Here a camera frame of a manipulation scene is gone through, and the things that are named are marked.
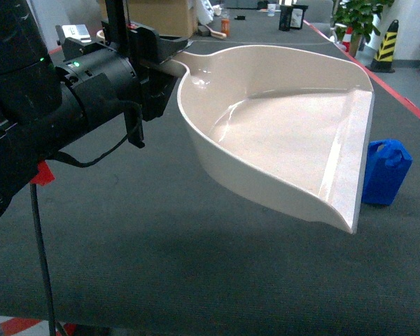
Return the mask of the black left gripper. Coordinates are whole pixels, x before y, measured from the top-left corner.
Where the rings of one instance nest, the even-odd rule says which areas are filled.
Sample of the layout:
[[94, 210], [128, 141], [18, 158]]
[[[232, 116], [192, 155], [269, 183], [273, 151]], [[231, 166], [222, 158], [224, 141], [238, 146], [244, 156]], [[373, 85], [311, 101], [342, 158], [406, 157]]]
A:
[[58, 25], [64, 61], [58, 74], [78, 99], [90, 129], [123, 114], [128, 141], [144, 146], [142, 123], [163, 115], [177, 78], [157, 67], [189, 46], [189, 40], [161, 36], [153, 28], [127, 28], [128, 49], [93, 41], [87, 27]]

